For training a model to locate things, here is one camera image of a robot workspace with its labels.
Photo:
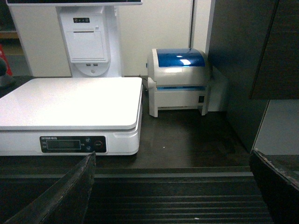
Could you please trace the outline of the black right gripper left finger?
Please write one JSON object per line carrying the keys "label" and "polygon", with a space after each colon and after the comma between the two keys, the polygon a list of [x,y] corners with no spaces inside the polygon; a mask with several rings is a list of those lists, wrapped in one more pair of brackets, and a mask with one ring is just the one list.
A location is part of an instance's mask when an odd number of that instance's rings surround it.
{"label": "black right gripper left finger", "polygon": [[96,153],[83,158],[7,224],[82,224],[94,184]]}

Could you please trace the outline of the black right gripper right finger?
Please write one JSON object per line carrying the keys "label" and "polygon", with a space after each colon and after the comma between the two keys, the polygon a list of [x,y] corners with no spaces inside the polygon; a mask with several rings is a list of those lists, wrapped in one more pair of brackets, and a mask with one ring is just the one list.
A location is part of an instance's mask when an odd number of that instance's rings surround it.
{"label": "black right gripper right finger", "polygon": [[278,160],[253,149],[250,170],[275,224],[299,222],[299,175]]}

